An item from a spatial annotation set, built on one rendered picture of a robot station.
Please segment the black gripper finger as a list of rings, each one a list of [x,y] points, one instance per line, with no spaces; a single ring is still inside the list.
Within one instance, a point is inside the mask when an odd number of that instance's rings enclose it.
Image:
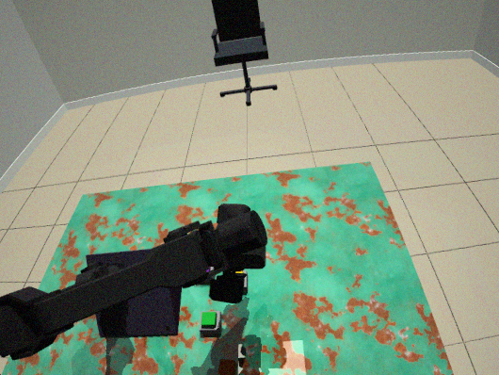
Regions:
[[[222,280],[223,275],[217,276],[217,280]],[[235,280],[240,281],[240,283],[243,284],[243,291],[244,291],[244,282],[245,282],[245,277],[247,276],[246,273],[236,273],[235,274]]]

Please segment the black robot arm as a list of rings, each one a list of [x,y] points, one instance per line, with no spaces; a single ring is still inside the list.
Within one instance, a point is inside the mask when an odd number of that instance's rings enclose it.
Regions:
[[[164,244],[129,267],[92,262],[80,270],[75,284],[61,290],[47,293],[28,286],[0,297],[0,356],[31,357],[75,322],[156,287],[185,289],[226,269],[266,266],[266,229],[254,210],[216,229],[210,220],[189,223],[163,239]],[[206,272],[209,267],[215,269]]]

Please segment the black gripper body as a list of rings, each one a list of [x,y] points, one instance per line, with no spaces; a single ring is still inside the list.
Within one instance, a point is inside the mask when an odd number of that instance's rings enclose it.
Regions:
[[[245,204],[221,204],[217,211],[217,224],[250,212]],[[222,280],[210,279],[209,297],[213,301],[238,303],[242,301],[243,284],[235,280],[235,271],[223,271]]]

